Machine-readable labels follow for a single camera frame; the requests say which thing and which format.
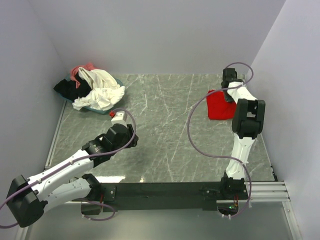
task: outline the white wall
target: white wall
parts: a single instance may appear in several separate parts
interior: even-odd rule
[[[66,70],[27,0],[0,7],[0,202],[11,181],[43,170],[62,101],[53,91]],[[5,206],[0,224],[15,223]],[[0,229],[13,239],[17,228]]]
[[[287,0],[258,52],[249,89],[266,101],[263,136],[306,240],[319,239],[320,1]]]
[[[68,69],[220,73],[251,64],[285,0],[29,0]]]

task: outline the black cloth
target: black cloth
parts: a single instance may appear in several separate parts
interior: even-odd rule
[[[61,94],[64,98],[71,100],[72,102],[74,102],[77,98],[86,97],[92,90],[87,81],[79,77],[79,73],[77,73],[74,77],[80,83],[78,88],[76,88],[75,81],[67,81],[65,79],[60,81],[53,88],[57,93]]]

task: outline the red cloth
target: red cloth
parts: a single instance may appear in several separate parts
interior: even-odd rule
[[[86,65],[79,65],[74,67],[71,71],[70,71],[70,79],[72,81],[75,81],[75,88],[77,89],[80,86],[80,82],[76,79],[76,74],[79,71],[79,67],[84,68],[85,70],[91,71],[93,69],[97,69],[91,62],[88,62]]]
[[[235,102],[226,102],[223,91],[217,91],[206,97],[208,106],[208,117],[211,120],[232,119],[236,112],[237,104]]]

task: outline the red towel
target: red towel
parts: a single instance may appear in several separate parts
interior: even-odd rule
[[[237,104],[235,102],[226,102],[224,93],[217,91],[206,97],[208,106],[208,117],[211,120],[232,119],[236,112]]]

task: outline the pink cloth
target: pink cloth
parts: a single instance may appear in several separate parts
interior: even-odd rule
[[[76,74],[79,71],[79,67],[82,67],[88,71],[91,71],[93,69],[97,69],[91,62],[88,62],[86,65],[79,65],[74,67],[71,71],[70,71],[70,79],[72,81],[75,81],[75,88],[77,89],[80,86],[80,82],[77,81],[77,79],[75,78]]]

